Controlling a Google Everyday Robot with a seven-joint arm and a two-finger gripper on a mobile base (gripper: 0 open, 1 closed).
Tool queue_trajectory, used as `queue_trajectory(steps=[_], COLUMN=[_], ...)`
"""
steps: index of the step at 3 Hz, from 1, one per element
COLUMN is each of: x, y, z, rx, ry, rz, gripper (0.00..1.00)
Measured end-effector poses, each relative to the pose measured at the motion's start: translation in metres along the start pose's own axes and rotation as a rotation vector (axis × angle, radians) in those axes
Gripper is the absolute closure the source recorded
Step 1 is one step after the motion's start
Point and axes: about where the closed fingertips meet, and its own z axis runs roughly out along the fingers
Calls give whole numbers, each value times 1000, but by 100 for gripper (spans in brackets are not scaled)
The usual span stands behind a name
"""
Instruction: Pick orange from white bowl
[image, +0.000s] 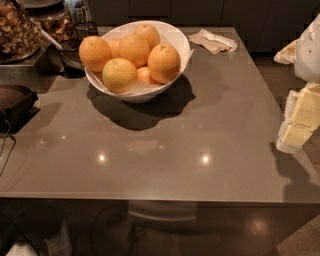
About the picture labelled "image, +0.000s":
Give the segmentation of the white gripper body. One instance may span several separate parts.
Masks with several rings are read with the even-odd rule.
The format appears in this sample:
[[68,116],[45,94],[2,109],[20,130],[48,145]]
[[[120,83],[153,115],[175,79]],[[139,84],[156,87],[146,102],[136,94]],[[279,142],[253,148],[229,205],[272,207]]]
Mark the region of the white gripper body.
[[320,82],[320,14],[298,40],[294,71],[298,78],[306,82]]

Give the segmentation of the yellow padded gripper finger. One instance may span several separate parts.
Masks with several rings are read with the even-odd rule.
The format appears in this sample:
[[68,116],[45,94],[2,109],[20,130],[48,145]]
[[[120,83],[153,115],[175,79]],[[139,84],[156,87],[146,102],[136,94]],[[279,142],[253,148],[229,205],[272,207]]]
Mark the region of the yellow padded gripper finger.
[[300,91],[291,90],[286,100],[276,148],[294,154],[320,126],[320,84],[307,83]]

